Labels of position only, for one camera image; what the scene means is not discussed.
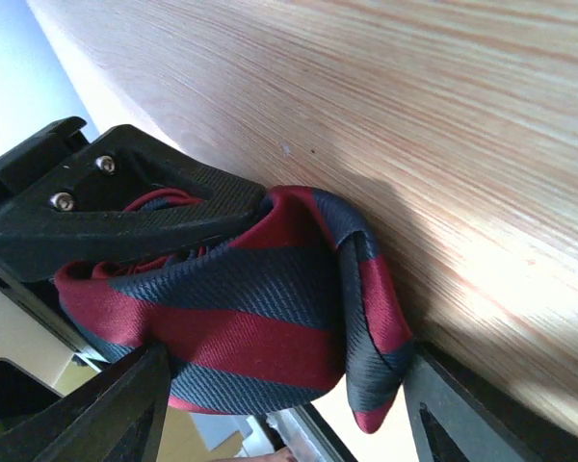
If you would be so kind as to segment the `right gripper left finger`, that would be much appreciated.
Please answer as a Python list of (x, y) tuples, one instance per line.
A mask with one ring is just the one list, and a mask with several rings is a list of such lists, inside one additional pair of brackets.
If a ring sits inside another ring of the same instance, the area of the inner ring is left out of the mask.
[(154, 461), (170, 385), (160, 344), (136, 348), (64, 396), (0, 358), (0, 461)]

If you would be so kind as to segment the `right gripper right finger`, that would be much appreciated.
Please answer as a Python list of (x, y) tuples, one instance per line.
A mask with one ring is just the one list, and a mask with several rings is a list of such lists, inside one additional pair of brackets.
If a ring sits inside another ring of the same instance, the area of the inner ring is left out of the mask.
[(415, 346), (404, 390), (421, 461), (578, 461), (578, 437), (430, 343)]

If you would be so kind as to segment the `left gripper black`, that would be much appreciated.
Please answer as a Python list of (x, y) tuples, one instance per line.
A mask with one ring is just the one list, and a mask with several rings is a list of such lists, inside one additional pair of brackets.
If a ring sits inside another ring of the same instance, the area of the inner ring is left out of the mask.
[(0, 156), (0, 293), (89, 364), (105, 357), (62, 312), (56, 271), (131, 263), (247, 230), (263, 186), (120, 125), (89, 140), (86, 122), (49, 123)]

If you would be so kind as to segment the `red navy striped tie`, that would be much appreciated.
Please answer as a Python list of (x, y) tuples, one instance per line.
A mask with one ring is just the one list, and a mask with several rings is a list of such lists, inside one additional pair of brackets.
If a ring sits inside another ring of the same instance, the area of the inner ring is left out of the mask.
[(148, 263), (75, 262), (54, 278), (66, 315), (106, 359), (165, 345), (169, 404), (267, 414), (344, 382), (357, 426), (377, 431), (413, 336), (365, 217), (315, 188), (276, 187), (243, 234)]

